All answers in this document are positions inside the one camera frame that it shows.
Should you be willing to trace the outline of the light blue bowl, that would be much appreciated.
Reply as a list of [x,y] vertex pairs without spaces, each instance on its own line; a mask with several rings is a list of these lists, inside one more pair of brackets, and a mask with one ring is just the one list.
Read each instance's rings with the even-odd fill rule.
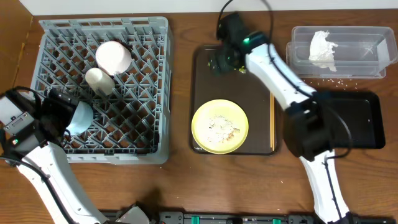
[[81,135],[91,125],[93,121],[93,109],[88,103],[80,101],[72,116],[70,124],[67,126],[67,130],[72,136]]

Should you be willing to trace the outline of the yellow orange snack wrapper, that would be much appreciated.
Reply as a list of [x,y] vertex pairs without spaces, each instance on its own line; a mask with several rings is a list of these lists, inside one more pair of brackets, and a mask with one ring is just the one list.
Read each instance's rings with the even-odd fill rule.
[[227,64],[221,64],[221,65],[219,65],[218,63],[208,62],[208,67],[210,68],[211,71],[213,71],[213,72],[216,73],[216,74],[228,73],[228,72],[241,72],[241,73],[246,73],[245,67],[234,68],[234,67],[229,66],[229,65],[227,65]]

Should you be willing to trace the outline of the white cup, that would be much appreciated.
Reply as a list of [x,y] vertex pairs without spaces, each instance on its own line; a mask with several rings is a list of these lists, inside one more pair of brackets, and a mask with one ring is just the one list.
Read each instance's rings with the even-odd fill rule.
[[106,96],[113,92],[114,80],[100,68],[91,68],[85,73],[85,80],[96,94]]

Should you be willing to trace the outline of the pink bowl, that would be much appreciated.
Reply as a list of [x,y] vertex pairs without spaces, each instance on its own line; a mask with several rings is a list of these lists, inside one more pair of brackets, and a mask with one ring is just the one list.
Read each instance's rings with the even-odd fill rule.
[[99,68],[110,76],[125,72],[132,62],[130,51],[116,41],[101,44],[96,50],[95,59]]

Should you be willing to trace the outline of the white napkin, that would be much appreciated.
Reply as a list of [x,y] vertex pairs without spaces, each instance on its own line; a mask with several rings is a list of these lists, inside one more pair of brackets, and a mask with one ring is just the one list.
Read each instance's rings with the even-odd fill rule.
[[326,38],[329,34],[329,32],[322,30],[314,33],[310,43],[310,56],[308,59],[315,66],[329,68],[330,71],[335,72],[334,48],[337,48],[338,44],[327,41]]

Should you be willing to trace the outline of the yellow plate with rice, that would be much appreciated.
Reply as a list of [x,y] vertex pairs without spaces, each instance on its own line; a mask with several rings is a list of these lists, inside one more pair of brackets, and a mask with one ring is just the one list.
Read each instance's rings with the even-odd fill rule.
[[244,110],[229,100],[211,100],[199,107],[191,123],[195,142],[211,154],[228,154],[245,142],[249,122]]

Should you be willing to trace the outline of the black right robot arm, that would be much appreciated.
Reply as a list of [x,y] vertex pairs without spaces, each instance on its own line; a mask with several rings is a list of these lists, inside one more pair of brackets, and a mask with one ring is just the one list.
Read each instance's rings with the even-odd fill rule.
[[284,113],[283,138],[307,173],[314,197],[314,210],[323,223],[351,223],[335,169],[339,158],[333,148],[333,130],[326,116],[340,115],[312,87],[303,82],[281,59],[271,35],[250,32],[237,12],[218,16],[216,38],[221,49],[210,58],[218,73],[247,70],[274,95]]

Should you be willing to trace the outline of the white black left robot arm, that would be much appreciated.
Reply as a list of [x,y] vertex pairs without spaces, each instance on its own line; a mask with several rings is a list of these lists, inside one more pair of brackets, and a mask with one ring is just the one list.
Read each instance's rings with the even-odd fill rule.
[[84,133],[93,110],[84,101],[51,89],[41,98],[17,86],[1,94],[1,159],[34,186],[55,223],[109,223],[72,172],[64,147]]

